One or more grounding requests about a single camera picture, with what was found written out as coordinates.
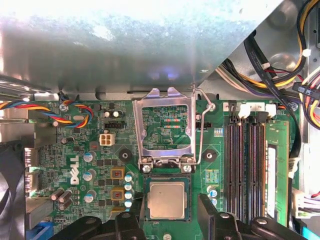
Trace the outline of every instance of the black ram slot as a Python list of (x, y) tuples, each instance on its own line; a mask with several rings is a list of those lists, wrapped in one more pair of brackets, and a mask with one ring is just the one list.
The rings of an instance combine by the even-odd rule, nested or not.
[(247, 217), (248, 222), (264, 213), (266, 137), (263, 123), (250, 124), (247, 155)]
[(226, 210), (246, 219), (245, 126), (231, 123), (225, 131), (225, 193)]

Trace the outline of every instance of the metal panel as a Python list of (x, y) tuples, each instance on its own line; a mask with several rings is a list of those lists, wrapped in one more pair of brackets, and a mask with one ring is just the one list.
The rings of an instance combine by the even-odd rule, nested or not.
[(282, 0), (0, 2), (0, 72), (57, 90), (200, 83)]

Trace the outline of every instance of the dell logo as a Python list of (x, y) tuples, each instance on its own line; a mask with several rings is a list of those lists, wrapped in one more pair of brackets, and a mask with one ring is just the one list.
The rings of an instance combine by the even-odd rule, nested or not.
[(74, 162), (73, 164), (70, 164), (71, 167), (71, 179), (70, 179), (70, 184), (71, 185), (78, 185), (79, 184), (79, 178), (78, 178), (78, 174), (79, 174), (79, 156), (75, 156), (73, 158), (70, 158), (71, 162)]

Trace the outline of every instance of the motherboard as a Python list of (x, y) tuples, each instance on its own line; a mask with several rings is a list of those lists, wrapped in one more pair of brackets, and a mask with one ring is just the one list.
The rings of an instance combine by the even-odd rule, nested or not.
[[(198, 160), (201, 155), (201, 161), (188, 169), (162, 159), (155, 166), (143, 165), (132, 101), (83, 101), (94, 113), (90, 123), (68, 128), (52, 122), (57, 143), (28, 150), (37, 155), (37, 161), (27, 166), (29, 177), (36, 179), (29, 196), (53, 201), (45, 221), (53, 223), (55, 233), (82, 216), (98, 217), (104, 223), (129, 211), (135, 193), (143, 193), (143, 230), (149, 240), (162, 240), (166, 234), (173, 240), (202, 240), (197, 222), (200, 193), (208, 194), (218, 211), (234, 213), (243, 222), (259, 215), (285, 225), (287, 199), (283, 196), (288, 190), (287, 155), (295, 135), (293, 120), (273, 101), (212, 103), (215, 109), (202, 119), (208, 103), (195, 101), (195, 156)], [(73, 106), (61, 111), (58, 101), (37, 104), (67, 120), (85, 117)], [(228, 108), (231, 104), (234, 113), (240, 111), (238, 106), (249, 104), (247, 120), (234, 120)], [(272, 121), (259, 120), (267, 104), (275, 105), (276, 115)], [(185, 105), (142, 108), (143, 148), (164, 151), (190, 146), (188, 111)], [(299, 184), (298, 174), (294, 184)]]

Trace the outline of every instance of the integrated circuit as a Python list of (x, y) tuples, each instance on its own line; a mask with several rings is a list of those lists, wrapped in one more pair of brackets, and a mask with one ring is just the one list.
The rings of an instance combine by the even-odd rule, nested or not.
[(190, 178), (152, 176), (145, 179), (145, 212), (149, 221), (188, 221)]

